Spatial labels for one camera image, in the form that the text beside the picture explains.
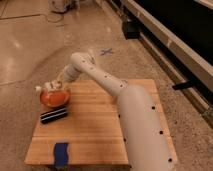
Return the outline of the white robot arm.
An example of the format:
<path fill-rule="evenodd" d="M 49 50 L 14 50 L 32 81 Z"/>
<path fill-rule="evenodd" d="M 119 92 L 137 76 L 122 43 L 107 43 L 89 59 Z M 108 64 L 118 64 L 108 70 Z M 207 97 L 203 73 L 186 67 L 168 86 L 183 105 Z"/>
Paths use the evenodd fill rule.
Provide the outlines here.
<path fill-rule="evenodd" d="M 81 73 L 116 98 L 132 171 L 173 171 L 175 162 L 150 93 L 141 85 L 128 83 L 100 69 L 92 56 L 82 52 L 70 55 L 60 80 L 74 82 Z"/>

